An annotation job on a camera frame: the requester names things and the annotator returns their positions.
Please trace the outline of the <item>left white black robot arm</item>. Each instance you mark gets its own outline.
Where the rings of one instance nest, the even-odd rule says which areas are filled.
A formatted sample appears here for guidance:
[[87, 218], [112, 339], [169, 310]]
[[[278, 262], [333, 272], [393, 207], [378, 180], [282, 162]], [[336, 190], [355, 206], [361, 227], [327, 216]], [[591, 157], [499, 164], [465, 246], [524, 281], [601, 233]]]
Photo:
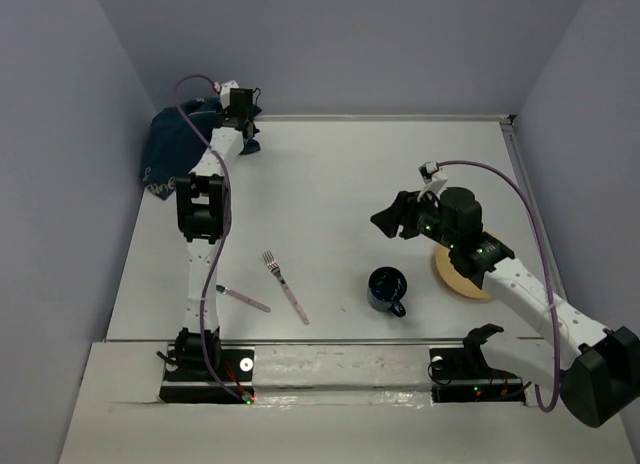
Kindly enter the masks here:
[[178, 228], [188, 251], [185, 317], [174, 341], [173, 359], [195, 376], [209, 379], [221, 367], [220, 323], [215, 286], [221, 249], [230, 231], [229, 170], [256, 134], [254, 91], [235, 81], [215, 87], [222, 112], [215, 116], [211, 136], [199, 162], [176, 181]]

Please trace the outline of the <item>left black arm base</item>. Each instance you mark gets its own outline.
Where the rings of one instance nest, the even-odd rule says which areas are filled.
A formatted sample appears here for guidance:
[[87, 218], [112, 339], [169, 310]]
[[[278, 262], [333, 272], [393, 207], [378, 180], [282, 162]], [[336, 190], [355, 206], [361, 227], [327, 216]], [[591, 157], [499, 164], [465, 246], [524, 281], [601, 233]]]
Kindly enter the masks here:
[[172, 345], [157, 352], [164, 368], [159, 400], [167, 404], [236, 405], [255, 403], [253, 347], [223, 347], [220, 365], [215, 369], [222, 385], [210, 374], [202, 359], [195, 364], [177, 364]]

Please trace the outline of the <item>dark blue fish-print cloth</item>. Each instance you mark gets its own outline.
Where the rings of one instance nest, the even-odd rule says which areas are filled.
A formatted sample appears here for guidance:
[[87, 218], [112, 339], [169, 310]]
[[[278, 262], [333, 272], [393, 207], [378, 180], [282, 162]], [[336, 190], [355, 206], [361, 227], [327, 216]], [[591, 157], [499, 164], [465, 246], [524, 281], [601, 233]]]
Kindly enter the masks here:
[[[222, 116], [218, 98], [189, 100], [181, 109], [198, 131], [211, 140], [214, 124]], [[207, 146], [186, 123], [176, 106], [151, 121], [140, 161], [139, 178], [146, 191], [165, 201], [176, 190], [176, 179], [191, 173]]]

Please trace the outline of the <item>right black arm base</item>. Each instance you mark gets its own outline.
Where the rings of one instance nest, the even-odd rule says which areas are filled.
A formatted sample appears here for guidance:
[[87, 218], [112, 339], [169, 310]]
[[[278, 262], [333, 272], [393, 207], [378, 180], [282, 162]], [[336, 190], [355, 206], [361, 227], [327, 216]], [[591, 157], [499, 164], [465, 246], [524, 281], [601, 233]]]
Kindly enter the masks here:
[[427, 375], [434, 404], [526, 403], [528, 386], [520, 377], [470, 364], [462, 347], [430, 349]]

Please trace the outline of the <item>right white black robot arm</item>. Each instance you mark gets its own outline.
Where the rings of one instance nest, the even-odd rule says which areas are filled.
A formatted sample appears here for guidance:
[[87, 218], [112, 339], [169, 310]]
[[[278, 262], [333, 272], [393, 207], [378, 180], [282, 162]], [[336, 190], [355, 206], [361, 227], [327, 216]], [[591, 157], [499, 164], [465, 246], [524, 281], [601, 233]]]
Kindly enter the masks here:
[[482, 376], [509, 370], [547, 389], [558, 389], [567, 410], [597, 428], [639, 397], [639, 338], [612, 329], [547, 293], [514, 252], [484, 230], [482, 207], [466, 188], [439, 196], [401, 191], [370, 221], [388, 238], [423, 235], [446, 247], [454, 269], [514, 311], [542, 337], [527, 348], [504, 335], [475, 342], [460, 352], [462, 368]]

